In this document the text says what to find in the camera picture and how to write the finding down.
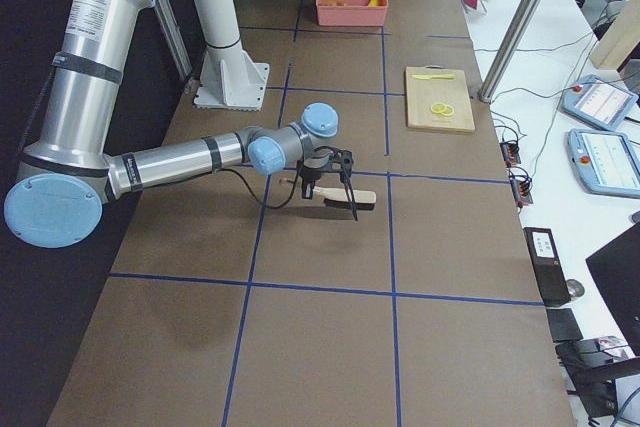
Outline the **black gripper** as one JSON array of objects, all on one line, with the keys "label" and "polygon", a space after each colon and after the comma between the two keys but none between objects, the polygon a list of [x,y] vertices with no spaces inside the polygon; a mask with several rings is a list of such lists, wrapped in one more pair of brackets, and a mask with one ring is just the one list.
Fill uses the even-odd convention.
[{"label": "black gripper", "polygon": [[336,147],[318,147],[311,157],[297,162],[297,173],[302,179],[301,197],[312,198],[315,183],[325,174],[337,174],[344,186],[349,209],[355,221],[358,220],[357,203],[351,185],[353,154],[349,150]]}]

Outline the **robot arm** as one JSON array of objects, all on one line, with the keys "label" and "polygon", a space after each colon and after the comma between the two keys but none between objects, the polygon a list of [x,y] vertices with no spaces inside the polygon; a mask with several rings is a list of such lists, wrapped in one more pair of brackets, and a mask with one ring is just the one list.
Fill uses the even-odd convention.
[{"label": "robot arm", "polygon": [[176,65],[173,81],[187,80],[191,58],[169,0],[71,1],[62,46],[31,112],[41,130],[37,137],[22,135],[4,200],[4,219],[16,238],[41,248],[69,247],[92,234],[107,203],[235,173],[241,164],[265,176],[294,167],[292,189],[307,199],[324,174],[335,174],[341,185],[327,201],[355,208],[353,158],[332,145],[339,116],[324,103],[307,106],[299,120],[279,129],[249,126],[162,146],[177,87],[142,71],[124,78],[127,65],[142,64],[129,54],[143,36],[137,23],[151,20],[157,21],[153,43]]}]

